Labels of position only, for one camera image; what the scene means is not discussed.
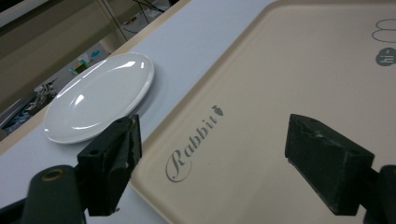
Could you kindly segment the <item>beige plastic tray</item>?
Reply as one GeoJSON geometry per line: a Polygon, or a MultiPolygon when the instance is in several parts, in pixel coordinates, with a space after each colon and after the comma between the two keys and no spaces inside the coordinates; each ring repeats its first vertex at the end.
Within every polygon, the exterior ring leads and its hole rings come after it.
{"type": "Polygon", "coordinates": [[[172,224],[361,224],[285,157],[290,116],[396,163],[396,0],[277,0],[148,137],[131,184],[172,224]]]}

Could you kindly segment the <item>black stand legs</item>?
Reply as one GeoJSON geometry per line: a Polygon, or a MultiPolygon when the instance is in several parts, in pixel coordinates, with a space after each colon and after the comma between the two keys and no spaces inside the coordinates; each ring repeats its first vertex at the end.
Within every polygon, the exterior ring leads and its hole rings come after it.
{"type": "Polygon", "coordinates": [[[168,0],[100,0],[125,40],[129,40],[161,16],[168,0]]]}

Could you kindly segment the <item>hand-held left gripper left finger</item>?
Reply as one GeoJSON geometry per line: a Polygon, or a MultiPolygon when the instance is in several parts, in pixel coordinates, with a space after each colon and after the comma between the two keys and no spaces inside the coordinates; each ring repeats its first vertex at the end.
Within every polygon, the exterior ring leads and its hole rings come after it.
{"type": "Polygon", "coordinates": [[[92,217],[112,215],[142,157],[137,115],[112,122],[78,154],[78,186],[92,217]]]}

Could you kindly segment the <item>white oval plate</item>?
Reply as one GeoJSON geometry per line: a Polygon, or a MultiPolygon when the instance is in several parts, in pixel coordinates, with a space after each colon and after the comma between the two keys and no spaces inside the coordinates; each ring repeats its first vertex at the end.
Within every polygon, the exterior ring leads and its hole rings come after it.
{"type": "Polygon", "coordinates": [[[154,80],[152,60],[140,53],[109,57],[72,79],[49,104],[44,134],[58,144],[91,139],[130,114],[154,80]]]}

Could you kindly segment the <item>clutter of small coloured things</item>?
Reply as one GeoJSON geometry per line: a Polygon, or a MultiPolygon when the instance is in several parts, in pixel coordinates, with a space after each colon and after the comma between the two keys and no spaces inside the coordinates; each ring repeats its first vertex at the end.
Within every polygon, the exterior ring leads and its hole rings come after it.
{"type": "Polygon", "coordinates": [[[69,71],[73,75],[79,75],[83,71],[89,68],[90,64],[94,61],[94,59],[101,53],[100,50],[94,50],[91,53],[83,53],[78,56],[77,60],[72,63],[69,71]]]}

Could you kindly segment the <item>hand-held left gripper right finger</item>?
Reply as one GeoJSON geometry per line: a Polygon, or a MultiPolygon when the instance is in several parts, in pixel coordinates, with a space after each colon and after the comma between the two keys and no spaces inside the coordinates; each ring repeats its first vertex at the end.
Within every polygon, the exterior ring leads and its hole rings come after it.
{"type": "Polygon", "coordinates": [[[375,155],[324,123],[290,115],[285,157],[337,216],[354,216],[375,155]]]}

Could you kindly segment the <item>box of metal parts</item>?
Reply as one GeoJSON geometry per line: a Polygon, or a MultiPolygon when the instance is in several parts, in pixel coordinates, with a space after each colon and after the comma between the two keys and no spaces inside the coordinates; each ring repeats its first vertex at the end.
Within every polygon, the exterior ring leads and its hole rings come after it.
{"type": "Polygon", "coordinates": [[[2,112],[0,114],[0,129],[6,134],[11,134],[48,105],[57,94],[52,83],[53,81],[41,84],[27,97],[18,100],[2,112]]]}

